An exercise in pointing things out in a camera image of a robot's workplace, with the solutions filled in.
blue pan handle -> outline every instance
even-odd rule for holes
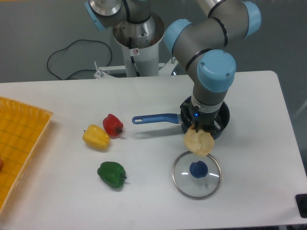
[[[154,114],[154,115],[145,115],[145,116],[135,116],[132,119],[132,122],[136,125],[156,123],[156,122],[171,122],[179,124],[180,120],[181,118],[179,114]]]

pepper stem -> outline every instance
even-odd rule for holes
[[[127,178],[127,177],[126,177],[124,174],[122,174],[122,173],[120,174],[120,177],[121,177],[121,178],[125,178],[125,179]]]
[[[123,130],[122,130],[121,128],[116,128],[116,132],[117,132],[117,133],[122,133]]]

metal bracket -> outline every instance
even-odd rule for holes
[[[175,57],[172,57],[167,63],[159,63],[159,76],[171,76],[175,67],[178,65],[178,61]],[[122,75],[126,74],[125,66],[107,66],[98,67],[95,61],[95,67],[97,72],[94,74],[94,78],[114,78],[112,75]]]

yellow plastic basket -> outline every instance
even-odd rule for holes
[[[51,111],[0,97],[0,213],[52,115]]]

lid metal rim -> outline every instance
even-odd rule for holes
[[[215,159],[212,155],[208,154],[207,157],[210,157],[211,160],[213,160],[213,161],[216,163],[217,168],[218,168],[219,173],[220,173],[220,179],[219,179],[219,183],[218,183],[217,187],[216,187],[212,192],[210,192],[208,195],[204,195],[204,196],[192,196],[192,195],[186,194],[186,193],[183,192],[183,191],[179,188],[179,186],[177,185],[174,174],[175,174],[175,166],[176,166],[176,164],[178,163],[178,161],[179,161],[182,157],[184,157],[185,155],[188,155],[188,154],[191,154],[191,153],[193,154],[193,152],[191,152],[191,151],[186,151],[186,152],[182,153],[180,156],[178,156],[177,159],[175,160],[175,162],[174,162],[174,164],[173,164],[173,170],[172,170],[173,182],[174,182],[174,184],[175,184],[176,189],[177,189],[182,195],[184,195],[184,196],[186,196],[186,197],[188,197],[188,198],[190,198],[190,199],[193,199],[193,200],[204,200],[204,199],[210,197],[211,195],[213,195],[213,194],[216,192],[216,190],[220,187],[221,181],[222,181],[222,171],[221,171],[220,165],[218,164],[218,162],[216,161],[216,159]]]

